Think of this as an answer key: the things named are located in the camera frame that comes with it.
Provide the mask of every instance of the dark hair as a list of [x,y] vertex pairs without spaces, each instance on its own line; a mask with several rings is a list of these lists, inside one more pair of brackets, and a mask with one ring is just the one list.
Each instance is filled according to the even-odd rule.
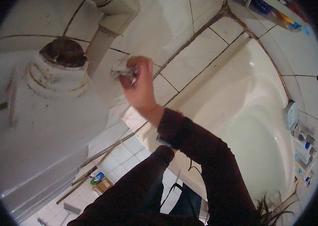
[[270,211],[267,201],[265,199],[265,196],[266,195],[264,195],[264,197],[261,200],[257,200],[258,202],[257,210],[256,210],[256,219],[258,222],[257,225],[274,226],[276,225],[277,221],[283,214],[289,213],[291,215],[295,215],[295,213],[293,213],[292,211],[287,211],[286,209],[293,203],[297,202],[297,200],[287,205],[283,210],[280,210],[279,208],[277,208],[277,209],[274,209],[273,211]]

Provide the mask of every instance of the bathtub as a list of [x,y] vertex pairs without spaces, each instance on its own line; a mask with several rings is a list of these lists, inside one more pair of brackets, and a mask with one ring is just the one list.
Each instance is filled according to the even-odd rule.
[[[228,144],[255,202],[265,193],[270,198],[279,191],[284,200],[293,192],[294,149],[283,120],[287,104],[273,63],[256,40],[242,34],[166,106]],[[160,145],[149,123],[136,135],[151,152]],[[207,200],[202,177],[189,166],[178,151],[168,169],[180,171],[179,178]]]

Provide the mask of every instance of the black strap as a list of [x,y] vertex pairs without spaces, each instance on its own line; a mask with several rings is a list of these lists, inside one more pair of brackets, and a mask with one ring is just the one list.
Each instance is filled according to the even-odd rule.
[[182,193],[184,193],[184,195],[185,195],[185,197],[186,197],[186,199],[187,199],[187,201],[188,201],[188,203],[189,203],[189,206],[190,206],[190,208],[191,208],[191,211],[192,211],[192,213],[193,213],[193,216],[196,218],[196,217],[197,217],[197,215],[195,214],[194,206],[193,206],[193,204],[191,203],[191,201],[190,201],[190,198],[189,198],[188,194],[187,194],[187,193],[186,193],[186,191],[183,189],[183,187],[182,187],[182,186],[180,186],[180,185],[179,185],[179,184],[177,184],[177,183],[174,183],[174,184],[173,184],[173,186],[170,188],[169,193],[168,193],[168,195],[166,196],[166,198],[165,198],[165,200],[163,201],[163,203],[160,205],[160,208],[164,205],[164,203],[165,203],[166,199],[169,197],[170,192],[172,191],[172,189],[173,189],[174,187],[179,188],[179,189],[182,191]]

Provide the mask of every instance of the cable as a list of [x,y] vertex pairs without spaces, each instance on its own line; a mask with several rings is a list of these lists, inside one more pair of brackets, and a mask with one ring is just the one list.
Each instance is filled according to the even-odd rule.
[[189,166],[188,171],[190,171],[192,168],[195,168],[198,171],[198,173],[200,174],[200,176],[202,176],[202,173],[199,171],[199,169],[196,166],[191,166],[192,163],[193,163],[193,160],[190,159],[190,166]]

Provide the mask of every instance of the ceramic tile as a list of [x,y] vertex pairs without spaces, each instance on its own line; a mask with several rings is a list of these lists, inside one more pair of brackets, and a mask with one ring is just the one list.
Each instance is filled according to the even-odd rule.
[[113,109],[113,114],[110,116],[106,127],[109,128],[113,126],[114,124],[118,123],[121,121],[122,117],[126,113],[126,111],[129,109],[130,104],[129,103],[124,103],[120,104]]
[[116,160],[116,158],[110,153],[106,159],[98,166],[100,171],[107,175],[111,171],[113,171],[116,167],[120,165],[120,162]]
[[305,31],[294,33],[280,26],[269,31],[287,57],[295,75],[318,75],[318,42],[307,26]]
[[131,151],[133,154],[138,153],[144,146],[140,143],[140,141],[135,137],[132,136],[131,138],[124,141],[124,145]]
[[257,37],[262,36],[267,32],[267,29],[238,1],[228,0],[230,10],[241,21],[243,21],[249,30],[251,30]]
[[54,217],[48,222],[49,226],[61,226],[62,221],[58,217]]
[[38,224],[37,222],[37,214],[33,214],[32,216],[30,216],[28,219],[26,219],[25,221],[23,221],[20,226],[33,226],[35,224]]
[[106,177],[113,183],[115,184],[120,178],[116,176],[116,174],[111,171],[109,174],[106,175]]
[[111,154],[116,158],[120,164],[123,164],[126,160],[130,159],[133,156],[133,153],[125,147],[123,144],[119,144],[112,151]]
[[316,77],[296,76],[306,113],[318,119],[318,82]]
[[307,114],[308,129],[312,130],[315,134],[315,148],[318,150],[318,119]]
[[259,38],[281,75],[294,75],[291,65],[272,35],[267,32]]
[[189,26],[193,25],[188,0],[147,0],[111,47],[155,61],[159,53]]
[[222,8],[224,0],[190,0],[193,10],[194,32],[202,28]]
[[0,38],[37,34],[61,36],[81,1],[16,2],[0,27]]
[[57,215],[59,212],[64,210],[64,202],[60,202],[59,204],[56,204],[58,199],[59,197],[54,198],[51,202],[47,204],[47,206],[55,215]]
[[175,176],[175,174],[173,174],[170,170],[166,169],[164,171],[162,182],[165,183],[168,187],[171,188],[176,180],[177,176]]
[[161,74],[177,90],[182,90],[227,46],[215,32],[206,29],[170,61]]
[[91,189],[87,191],[86,193],[80,195],[80,197],[88,204],[93,203],[95,199],[97,198],[97,196],[94,195],[93,193],[93,187],[91,187]]
[[126,170],[130,171],[132,168],[134,168],[136,165],[138,165],[140,161],[136,156],[132,156],[130,159],[126,160],[122,166],[125,167]]
[[84,201],[84,199],[82,199],[82,197],[77,197],[73,202],[70,203],[70,205],[81,209],[82,213],[88,204]]
[[95,91],[108,104],[116,106],[124,98],[124,93],[119,81],[110,76],[112,65],[127,55],[112,49],[108,49],[97,70],[92,75],[92,83]]
[[91,0],[86,0],[71,22],[66,36],[90,42],[104,15]]
[[93,146],[89,150],[88,158],[114,144],[125,133],[127,129],[128,127],[126,126],[126,124],[123,121],[120,121],[113,127],[102,131],[96,137]]
[[172,206],[168,205],[168,204],[164,204],[161,209],[160,209],[160,212],[161,213],[165,213],[165,214],[169,214],[170,211],[173,209]]
[[43,219],[45,222],[49,222],[51,219],[55,217],[55,214],[52,212],[52,210],[45,205],[43,208],[41,208],[36,213],[39,218]]
[[114,169],[113,172],[118,178],[122,178],[122,176],[124,176],[128,172],[128,170],[125,169],[124,166],[120,165],[116,169]]
[[133,106],[129,107],[122,120],[127,124],[131,131],[136,132],[147,120],[135,110]]
[[303,112],[306,112],[304,108],[304,101],[299,88],[299,84],[295,76],[282,76],[284,82],[286,83],[288,92],[294,102],[297,104],[297,109]]
[[131,129],[128,129],[128,130],[121,136],[120,139],[123,139],[123,138],[125,138],[126,136],[128,136],[128,135],[130,135],[130,134],[132,134],[132,133],[133,133],[133,131],[132,131]]
[[174,41],[162,48],[153,62],[164,65],[193,35],[193,26],[188,26]]
[[135,156],[140,160],[141,162],[144,161],[147,157],[151,155],[151,152],[144,147],[141,149],[138,153],[135,154]]
[[243,28],[232,18],[223,17],[210,26],[227,43],[232,43],[242,32]]
[[52,37],[36,37],[36,36],[20,36],[0,39],[0,53],[40,50],[47,43],[55,38]]
[[160,105],[165,105],[178,91],[162,76],[158,75],[153,82],[155,100]]
[[297,117],[298,117],[298,125],[300,125],[301,127],[308,128],[307,114],[303,111],[297,110]]

